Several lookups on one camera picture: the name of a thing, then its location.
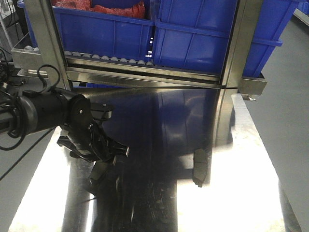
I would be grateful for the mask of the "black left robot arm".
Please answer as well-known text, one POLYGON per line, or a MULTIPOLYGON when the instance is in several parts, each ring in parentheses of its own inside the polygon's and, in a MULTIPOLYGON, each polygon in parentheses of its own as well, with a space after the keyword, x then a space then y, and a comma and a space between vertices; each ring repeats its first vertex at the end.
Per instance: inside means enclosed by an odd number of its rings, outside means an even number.
POLYGON ((92 103, 82 94, 61 88, 4 95, 0 101, 0 132, 20 140, 1 150, 15 149, 27 135, 61 127, 64 135, 57 143, 73 158, 111 162, 117 155, 128 156, 128 146, 107 136, 101 125, 111 118, 111 105, 92 103))

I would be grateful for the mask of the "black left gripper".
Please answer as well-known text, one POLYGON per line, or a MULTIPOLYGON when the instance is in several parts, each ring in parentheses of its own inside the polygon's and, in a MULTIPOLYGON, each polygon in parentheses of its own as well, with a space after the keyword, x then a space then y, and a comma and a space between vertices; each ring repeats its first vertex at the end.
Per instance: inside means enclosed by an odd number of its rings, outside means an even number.
POLYGON ((70 151, 70 156, 87 162, 111 162, 116 155, 128 157, 129 146, 109 138, 94 120, 91 102, 81 94, 64 95, 66 119, 57 141, 70 151))

